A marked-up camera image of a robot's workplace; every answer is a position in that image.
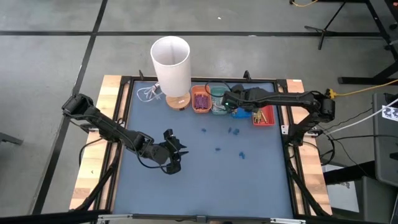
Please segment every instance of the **red tray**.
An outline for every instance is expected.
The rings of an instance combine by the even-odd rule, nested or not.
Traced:
[[[274,108],[272,105],[268,105],[265,106],[263,108],[261,108],[262,113],[264,114],[264,116],[267,119],[267,122],[264,121],[264,119],[262,119],[262,121],[260,123],[255,123],[254,122],[254,113],[252,115],[252,120],[253,120],[253,125],[255,126],[273,126],[275,124],[275,118],[274,118]]]

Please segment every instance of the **gray floor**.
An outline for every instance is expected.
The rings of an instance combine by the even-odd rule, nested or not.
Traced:
[[[384,1],[372,1],[384,26],[393,22]],[[100,0],[0,1],[0,30],[92,30]],[[109,0],[100,30],[231,30],[305,32],[323,27],[339,4],[299,8],[278,1]],[[375,32],[362,4],[347,4],[330,29]],[[98,37],[81,92],[95,101],[103,75],[155,75],[149,49],[159,37]],[[393,62],[380,38],[184,37],[196,77],[302,79],[307,90],[332,88],[345,93],[364,86],[339,85],[339,76],[371,77]],[[77,77],[88,37],[0,36],[0,132],[24,139],[22,146],[0,144],[0,216],[28,213],[60,124],[60,107]],[[378,92],[395,92],[389,86]],[[336,100],[336,121],[371,107],[371,92]],[[371,121],[335,137],[370,134]],[[44,212],[68,209],[78,172],[78,150],[86,134],[71,126],[47,197]],[[330,148],[318,140],[321,151]],[[373,159],[371,139],[344,140],[356,162]],[[352,162],[337,146],[335,161]]]

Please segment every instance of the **wooden plank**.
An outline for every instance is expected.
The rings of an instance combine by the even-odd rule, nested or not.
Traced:
[[[96,106],[106,116],[112,117],[116,98],[118,96],[119,84],[121,76],[106,75],[104,76],[103,84],[99,93],[98,101]],[[287,80],[287,86],[289,92],[303,92],[303,84],[301,80]],[[122,100],[121,111],[119,117],[122,116],[124,111],[125,100]],[[300,122],[308,112],[303,108],[292,107],[293,117],[295,123]],[[286,108],[282,107],[282,113],[284,114],[284,121],[288,123]],[[98,138],[98,133],[90,133],[87,142]],[[315,140],[310,137],[305,137],[304,141],[308,141],[316,144]],[[78,178],[73,192],[72,201],[70,208],[79,206],[84,198],[93,190],[95,185],[98,183],[99,173],[101,172],[101,166],[103,163],[103,156],[106,147],[105,141],[97,142],[92,146],[86,148],[83,155],[82,165],[78,174]],[[302,160],[303,173],[305,178],[306,186],[314,196],[315,200],[322,206],[322,208],[331,214],[331,208],[329,204],[329,197],[326,191],[325,180],[323,179],[322,167],[320,165],[318,151],[311,145],[303,145],[300,147],[300,157]],[[104,207],[106,200],[106,192],[104,190],[103,197],[101,200],[101,208]],[[295,185],[295,192],[297,196],[298,211],[300,214],[304,214],[303,203],[301,198],[300,190]]]

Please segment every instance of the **orange basket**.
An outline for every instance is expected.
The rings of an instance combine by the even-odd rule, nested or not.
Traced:
[[[207,113],[211,109],[211,96],[205,90],[204,85],[195,85],[191,89],[192,108],[196,113]]]
[[[272,105],[265,106],[259,110],[262,115],[257,117],[257,113],[252,114],[253,124],[255,126],[273,126],[275,124],[274,108]]]

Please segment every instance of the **yellow cable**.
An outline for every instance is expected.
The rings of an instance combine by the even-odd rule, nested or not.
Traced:
[[[317,1],[318,1],[318,0],[315,0],[315,1],[310,2],[310,3],[308,3],[308,4],[305,4],[305,5],[299,5],[299,4],[297,4],[296,2],[292,1],[292,4],[295,5],[295,6],[297,6],[297,7],[307,7],[307,6],[311,5],[311,4],[316,3]]]
[[[375,89],[375,88],[379,88],[379,87],[383,87],[383,86],[386,86],[386,85],[390,85],[391,83],[395,83],[395,82],[398,82],[398,79],[396,79],[396,80],[394,80],[394,81],[391,81],[391,82],[389,82],[389,83],[385,83],[385,84],[383,84],[383,85],[372,86],[372,87],[369,87],[369,88],[365,88],[365,89],[363,89],[363,90],[358,90],[358,91],[354,91],[354,92],[351,92],[351,93],[343,93],[343,94],[336,93],[336,92],[334,92],[334,91],[331,89],[331,90],[330,90],[330,98],[334,99],[336,96],[349,96],[349,95],[353,95],[353,94],[356,94],[356,93],[361,93],[361,92],[363,92],[363,91],[373,90],[373,89]]]

